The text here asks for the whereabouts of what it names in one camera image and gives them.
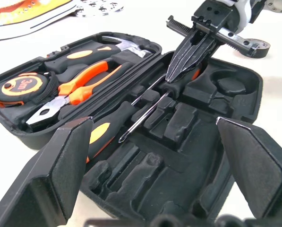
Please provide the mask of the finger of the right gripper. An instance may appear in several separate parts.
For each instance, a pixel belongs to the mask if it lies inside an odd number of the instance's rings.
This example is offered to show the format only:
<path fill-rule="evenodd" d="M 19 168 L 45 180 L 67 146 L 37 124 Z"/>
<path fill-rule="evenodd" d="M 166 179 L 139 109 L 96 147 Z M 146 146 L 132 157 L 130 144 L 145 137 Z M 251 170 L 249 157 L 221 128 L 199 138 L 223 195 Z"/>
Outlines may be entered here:
<path fill-rule="evenodd" d="M 167 82 L 176 82 L 203 59 L 207 52 L 207 34 L 192 30 L 175 51 L 166 74 Z"/>
<path fill-rule="evenodd" d="M 178 81 L 195 68 L 214 48 L 216 40 L 206 33 L 189 33 L 176 49 L 171 60 L 171 80 Z"/>

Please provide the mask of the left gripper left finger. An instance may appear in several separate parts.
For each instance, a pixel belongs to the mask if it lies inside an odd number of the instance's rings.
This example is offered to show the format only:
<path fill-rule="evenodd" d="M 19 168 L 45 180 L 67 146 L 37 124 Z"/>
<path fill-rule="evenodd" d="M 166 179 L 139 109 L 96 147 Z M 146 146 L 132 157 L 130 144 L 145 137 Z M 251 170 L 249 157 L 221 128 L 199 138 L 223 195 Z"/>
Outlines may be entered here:
<path fill-rule="evenodd" d="M 0 200 L 0 227 L 58 227 L 71 218 L 85 173 L 92 117 L 59 127 Z"/>

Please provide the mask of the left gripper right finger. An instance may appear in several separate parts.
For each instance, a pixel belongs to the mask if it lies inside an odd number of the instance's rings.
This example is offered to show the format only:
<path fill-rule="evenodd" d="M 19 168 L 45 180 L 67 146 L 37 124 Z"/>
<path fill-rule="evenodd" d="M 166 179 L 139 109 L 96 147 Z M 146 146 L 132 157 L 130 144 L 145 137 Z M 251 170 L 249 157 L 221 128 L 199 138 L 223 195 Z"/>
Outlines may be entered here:
<path fill-rule="evenodd" d="M 255 218 L 282 218 L 282 147 L 262 128 L 218 117 L 231 173 Z"/>

